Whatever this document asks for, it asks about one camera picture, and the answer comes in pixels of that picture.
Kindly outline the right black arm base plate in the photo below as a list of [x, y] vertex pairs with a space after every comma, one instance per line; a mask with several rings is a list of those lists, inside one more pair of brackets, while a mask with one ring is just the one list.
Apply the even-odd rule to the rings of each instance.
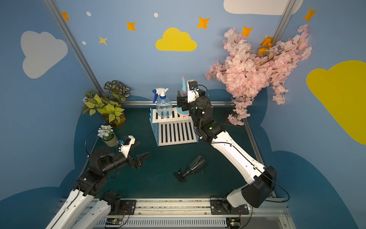
[[249, 215], [249, 207], [241, 205], [237, 208], [232, 207], [227, 201], [219, 198], [209, 200], [212, 215]]

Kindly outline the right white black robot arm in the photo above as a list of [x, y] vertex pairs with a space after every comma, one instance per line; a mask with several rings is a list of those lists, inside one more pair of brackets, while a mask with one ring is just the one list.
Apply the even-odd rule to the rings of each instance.
[[189, 112], [199, 138], [222, 153], [245, 179], [246, 185], [231, 191], [226, 202], [233, 208], [245, 203], [259, 208], [274, 190], [277, 171], [246, 153], [213, 119], [213, 106], [203, 90], [189, 91], [185, 96], [178, 93], [177, 106]]

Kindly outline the blue white slatted shelf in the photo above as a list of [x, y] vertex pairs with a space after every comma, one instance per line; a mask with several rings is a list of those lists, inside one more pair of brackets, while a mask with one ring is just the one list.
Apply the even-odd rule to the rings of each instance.
[[190, 116], [181, 116], [177, 108], [169, 118], [162, 119], [156, 109], [150, 109], [150, 123], [157, 146], [197, 143], [199, 137]]

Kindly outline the clear spray bottle blue trigger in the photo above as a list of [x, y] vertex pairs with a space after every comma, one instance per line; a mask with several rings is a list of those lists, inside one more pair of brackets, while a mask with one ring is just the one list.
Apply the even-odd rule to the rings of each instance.
[[156, 104], [156, 111], [161, 118], [169, 118], [173, 111], [171, 101], [166, 97], [168, 88], [156, 88], [154, 93], [153, 103]]

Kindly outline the teal pink spray bottle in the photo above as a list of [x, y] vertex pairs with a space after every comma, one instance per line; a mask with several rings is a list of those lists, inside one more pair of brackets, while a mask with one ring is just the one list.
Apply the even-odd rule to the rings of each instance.
[[[180, 92], [183, 92], [183, 93], [186, 93], [187, 92], [186, 80], [185, 80], [185, 77], [184, 76], [182, 76], [182, 89], [181, 89]], [[178, 112], [178, 114], [180, 116], [189, 116], [189, 112], [188, 113], [179, 113]]]

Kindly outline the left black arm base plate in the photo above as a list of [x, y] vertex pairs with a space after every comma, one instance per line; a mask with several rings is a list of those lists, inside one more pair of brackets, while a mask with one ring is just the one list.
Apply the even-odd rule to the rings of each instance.
[[137, 201], [134, 199], [120, 199], [117, 201], [114, 215], [133, 215]]

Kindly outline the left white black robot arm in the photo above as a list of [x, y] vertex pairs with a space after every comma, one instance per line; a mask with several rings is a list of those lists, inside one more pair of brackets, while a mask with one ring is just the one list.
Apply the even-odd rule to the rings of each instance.
[[110, 173], [125, 165], [141, 168], [151, 153], [146, 152], [133, 158], [129, 152], [136, 149], [139, 144], [130, 139], [127, 145], [121, 145], [117, 153], [111, 152], [109, 147], [100, 147], [92, 152], [88, 157], [90, 167], [79, 176], [68, 198], [47, 228], [92, 229], [107, 215], [120, 213], [123, 216], [117, 221], [117, 226], [123, 226], [134, 213], [136, 202], [130, 200], [125, 205], [121, 196], [112, 191], [102, 194], [88, 213], [82, 218], [79, 216], [107, 184]]

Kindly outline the dark transparent spray bottle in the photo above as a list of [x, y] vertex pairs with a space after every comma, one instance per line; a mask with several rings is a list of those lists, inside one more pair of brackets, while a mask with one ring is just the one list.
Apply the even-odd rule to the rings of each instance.
[[178, 179], [179, 182], [185, 182], [186, 176], [196, 173], [205, 166], [206, 160], [201, 155], [199, 155], [188, 165], [186, 171], [184, 171], [183, 173], [181, 171], [174, 172], [173, 175]]

